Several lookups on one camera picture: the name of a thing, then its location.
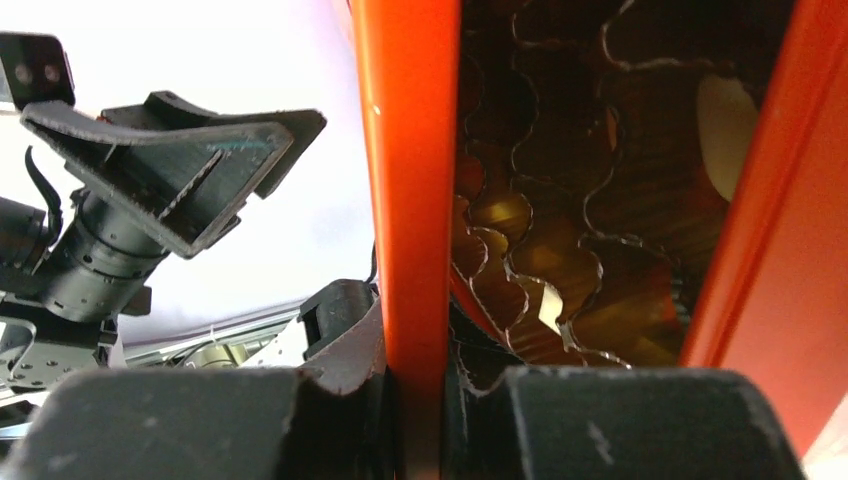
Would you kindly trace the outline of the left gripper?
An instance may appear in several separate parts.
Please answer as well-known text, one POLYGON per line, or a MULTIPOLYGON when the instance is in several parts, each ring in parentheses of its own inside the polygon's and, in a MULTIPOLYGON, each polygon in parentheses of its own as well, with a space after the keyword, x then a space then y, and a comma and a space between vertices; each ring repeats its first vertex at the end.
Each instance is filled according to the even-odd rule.
POLYGON ((143 130, 61 101, 20 120, 92 194, 73 193, 73 221, 34 267, 1 267, 1 290, 82 323, 149 314, 145 281, 169 251, 190 259, 216 243, 293 143, 277 122, 143 130))

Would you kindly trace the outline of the orange box lid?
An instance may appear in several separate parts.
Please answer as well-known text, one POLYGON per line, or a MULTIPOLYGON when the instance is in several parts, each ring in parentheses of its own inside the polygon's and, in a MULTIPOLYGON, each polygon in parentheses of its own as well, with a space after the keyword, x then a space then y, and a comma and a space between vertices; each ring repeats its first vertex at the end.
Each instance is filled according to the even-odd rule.
POLYGON ((440 477, 460 6, 352 5, 403 479, 440 477))

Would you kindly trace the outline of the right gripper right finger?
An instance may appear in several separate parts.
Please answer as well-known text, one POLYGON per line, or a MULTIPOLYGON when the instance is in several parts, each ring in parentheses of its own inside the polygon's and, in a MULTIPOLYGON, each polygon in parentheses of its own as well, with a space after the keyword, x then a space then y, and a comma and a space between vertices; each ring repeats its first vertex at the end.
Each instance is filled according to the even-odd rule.
POLYGON ((763 395, 703 369, 530 366, 453 332, 448 479, 800 479, 763 395))

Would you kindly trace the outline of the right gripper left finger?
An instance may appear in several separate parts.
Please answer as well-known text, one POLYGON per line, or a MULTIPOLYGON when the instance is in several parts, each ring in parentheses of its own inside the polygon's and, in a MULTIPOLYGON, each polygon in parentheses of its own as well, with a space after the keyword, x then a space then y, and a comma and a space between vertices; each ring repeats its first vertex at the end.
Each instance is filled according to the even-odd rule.
POLYGON ((389 479, 382 313, 297 368, 71 376, 2 463, 5 479, 389 479))

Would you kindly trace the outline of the orange chocolate box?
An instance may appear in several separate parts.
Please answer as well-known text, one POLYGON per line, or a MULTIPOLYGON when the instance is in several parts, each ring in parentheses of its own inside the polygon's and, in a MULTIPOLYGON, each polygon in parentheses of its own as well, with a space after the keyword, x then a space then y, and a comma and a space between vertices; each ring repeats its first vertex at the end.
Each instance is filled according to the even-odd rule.
POLYGON ((847 394, 847 5, 464 1, 452 296, 530 364, 735 370, 808 454, 847 394), (733 200, 696 92, 759 118, 733 200))

